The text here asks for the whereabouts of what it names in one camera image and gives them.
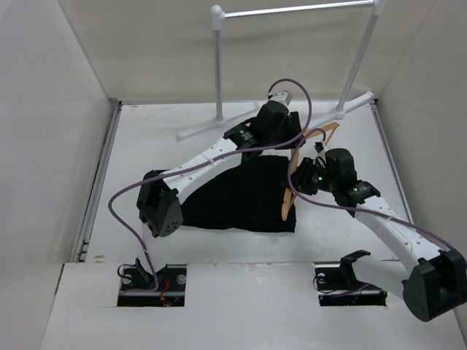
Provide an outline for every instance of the white metal rod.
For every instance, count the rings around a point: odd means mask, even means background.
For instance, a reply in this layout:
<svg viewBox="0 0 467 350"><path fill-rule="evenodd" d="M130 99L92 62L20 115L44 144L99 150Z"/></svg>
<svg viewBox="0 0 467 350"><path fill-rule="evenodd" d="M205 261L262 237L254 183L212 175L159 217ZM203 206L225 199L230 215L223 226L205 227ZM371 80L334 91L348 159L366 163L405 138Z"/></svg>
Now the white metal rod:
<svg viewBox="0 0 467 350"><path fill-rule="evenodd" d="M276 13L284 12L298 12L298 11L312 11L321 9L346 9L346 8L358 8L358 7L371 7L374 5L374 0L357 0L347 2L335 2L332 4L316 4L306 6L295 6L295 7L281 7L278 9L255 9L253 11L242 11L242 12L231 12L225 13L224 18L244 18L261 15L272 15Z"/></svg>
<svg viewBox="0 0 467 350"><path fill-rule="evenodd" d="M216 86L216 118L217 122L224 119L222 112L222 78L220 70L220 30L214 30L214 67L215 67L215 86Z"/></svg>
<svg viewBox="0 0 467 350"><path fill-rule="evenodd" d="M370 21L366 26L365 34L363 35L362 42L360 43L360 47L358 48L357 55L355 57L352 68L350 69L347 81L345 82L341 98L339 99L339 103L335 108L336 112L342 112L344 110L345 101L349 97L350 89L352 88L353 82L355 81L355 77L357 76L358 69L360 68L360 65L362 63L363 55L365 55L365 51L370 42L370 38L373 34L374 27L377 24L378 17L378 15L371 15Z"/></svg>

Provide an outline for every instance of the white wall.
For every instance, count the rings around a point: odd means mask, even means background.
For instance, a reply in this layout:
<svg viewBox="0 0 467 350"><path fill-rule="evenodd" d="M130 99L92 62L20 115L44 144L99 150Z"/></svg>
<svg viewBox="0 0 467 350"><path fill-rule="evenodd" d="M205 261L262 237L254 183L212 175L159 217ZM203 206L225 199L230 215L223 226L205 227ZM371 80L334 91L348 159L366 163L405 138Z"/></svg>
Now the white wall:
<svg viewBox="0 0 467 350"><path fill-rule="evenodd" d="M214 99L210 7L226 12L341 0L60 0L109 97ZM388 0L352 95L378 96L435 0ZM337 98L370 9L227 21L223 87L229 99L264 98L281 77L315 98Z"/></svg>
<svg viewBox="0 0 467 350"><path fill-rule="evenodd" d="M0 1L0 349L39 349L109 102L56 0Z"/></svg>
<svg viewBox="0 0 467 350"><path fill-rule="evenodd" d="M467 1L437 0L379 107L414 218L467 256ZM467 306L457 310L464 338Z"/></svg>

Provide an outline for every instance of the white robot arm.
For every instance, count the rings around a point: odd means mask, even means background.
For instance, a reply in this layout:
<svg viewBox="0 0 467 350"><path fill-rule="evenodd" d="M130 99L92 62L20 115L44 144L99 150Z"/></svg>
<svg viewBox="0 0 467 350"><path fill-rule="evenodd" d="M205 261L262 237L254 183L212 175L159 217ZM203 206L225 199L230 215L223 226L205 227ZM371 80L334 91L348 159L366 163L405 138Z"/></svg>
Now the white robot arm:
<svg viewBox="0 0 467 350"><path fill-rule="evenodd" d="M196 171L178 174L163 181L143 185L137 202L139 218L153 237L173 233L183 221L181 203L203 184L260 152L237 153L237 149L271 146L297 136L298 114L289 113L290 93L282 91L265 104L257 117L230 129L209 149L170 174L192 168L226 155ZM297 143L288 148L295 148ZM378 260L370 252L359 251L341 259L343 278L350 284L373 284L404 300L410 311L423 321L452 310L467 301L466 262L463 256L423 238L413 228L402 225L401 218L388 206L379 191L368 182L358 180L353 157L346 149L320 148L325 164L305 158L292 175L300 192L314 195L318 190L333 194L337 204L356 220L370 228L399 258L401 264ZM155 171L145 179L160 175ZM375 212L385 214L386 218Z"/></svg>

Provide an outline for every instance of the clothes hanger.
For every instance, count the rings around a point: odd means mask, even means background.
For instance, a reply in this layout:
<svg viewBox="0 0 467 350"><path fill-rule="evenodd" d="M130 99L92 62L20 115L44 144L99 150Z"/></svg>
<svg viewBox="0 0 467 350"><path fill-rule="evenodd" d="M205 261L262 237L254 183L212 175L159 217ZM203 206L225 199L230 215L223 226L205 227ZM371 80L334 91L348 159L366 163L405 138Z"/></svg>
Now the clothes hanger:
<svg viewBox="0 0 467 350"><path fill-rule="evenodd" d="M321 128L326 132L328 133L330 131L330 133L328 134L328 137L326 138L326 141L324 142L324 144L327 146L329 141L332 139L334 133L336 132L337 128L339 127L340 125L337 123L337 122L330 122L329 124L326 124L324 126L322 126ZM307 139L311 139L315 136L320 136L321 135L321 132L319 131L315 131L314 133L312 133L311 135L309 135L307 137ZM290 156L295 152L294 149L291 149L290 150ZM292 173L295 172L295 170L297 170L298 168L298 159L300 157L300 150L298 150L298 154L297 156L295 157L295 159L293 160L293 163L292 163ZM293 202L295 201L295 198L296 196L293 194L292 190L290 188L286 188L285 189L285 193L284 193L284 202L282 203L282 210L281 210L281 215L282 215L282 220L287 220L287 217L289 215L289 211L290 211L290 208L292 208L292 205L293 205Z"/></svg>

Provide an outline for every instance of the white platform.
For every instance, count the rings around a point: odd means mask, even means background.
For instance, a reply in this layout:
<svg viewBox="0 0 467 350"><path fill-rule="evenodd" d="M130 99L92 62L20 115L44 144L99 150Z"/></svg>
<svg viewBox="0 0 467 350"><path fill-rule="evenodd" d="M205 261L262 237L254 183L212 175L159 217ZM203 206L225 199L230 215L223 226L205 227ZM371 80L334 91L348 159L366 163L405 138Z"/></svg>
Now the white platform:
<svg viewBox="0 0 467 350"><path fill-rule="evenodd" d="M189 265L184 308L115 307L116 269L66 265L42 350L465 349L452 312L319 307L311 263Z"/></svg>
<svg viewBox="0 0 467 350"><path fill-rule="evenodd" d="M328 112L336 102L314 103L315 116ZM254 109L254 102L224 104L226 115ZM293 102L291 110L306 118L306 102ZM177 141L180 128L209 120L214 104L177 104L124 106L115 137L109 167L93 228L87 262L132 263L141 249L124 227L110 215L107 201L128 184L137 182L152 169L168 169L184 163L213 144L223 130ZM346 147L355 157L361 179L381 190L387 202L406 217L393 173L380 138L377 124L368 104L349 113L342 121L332 147ZM276 154L290 155L290 152ZM313 143L301 152L315 156ZM138 190L123 195L115 208L139 232L136 199ZM316 200L333 203L330 195L319 194ZM334 211L296 202L296 232L291 234L251 233L242 230L200 230L181 227L168 238L150 240L156 265L165 263L274 263L295 261L338 260L365 249L381 259L394 258L376 236L343 211Z"/></svg>

